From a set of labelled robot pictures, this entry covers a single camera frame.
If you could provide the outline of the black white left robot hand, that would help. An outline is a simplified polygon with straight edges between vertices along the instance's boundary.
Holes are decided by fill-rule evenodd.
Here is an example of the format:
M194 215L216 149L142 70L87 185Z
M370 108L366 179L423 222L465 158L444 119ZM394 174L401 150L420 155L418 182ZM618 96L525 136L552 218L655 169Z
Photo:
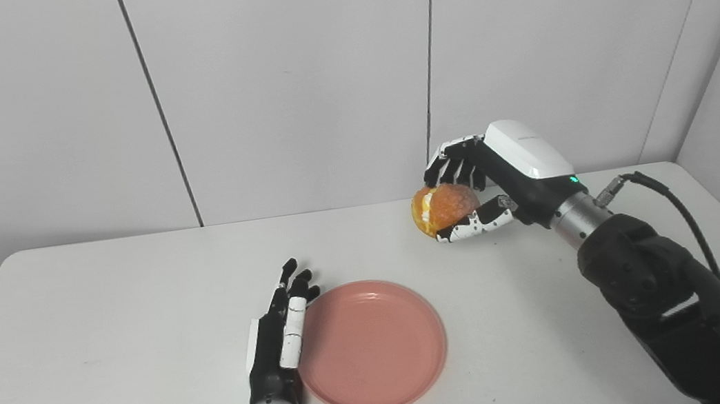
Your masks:
M282 267L269 309L257 320L255 356L248 379L250 404L265 404L266 401L300 403L303 394L301 378L296 369L281 367L280 363L288 307L295 298L311 303L321 295L321 290L310 284L311 269L304 269L295 276L296 270L298 261L288 259Z

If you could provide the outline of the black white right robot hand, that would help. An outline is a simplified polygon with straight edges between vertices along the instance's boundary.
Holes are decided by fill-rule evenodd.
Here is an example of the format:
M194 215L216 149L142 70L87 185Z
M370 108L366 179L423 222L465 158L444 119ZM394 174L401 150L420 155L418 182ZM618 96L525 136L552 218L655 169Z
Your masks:
M423 176L428 187L455 183L482 192L492 184L502 190L493 199L439 228L434 238L455 243L519 220L549 228L559 207L589 191L574 168L522 122L492 122L484 133L439 145Z

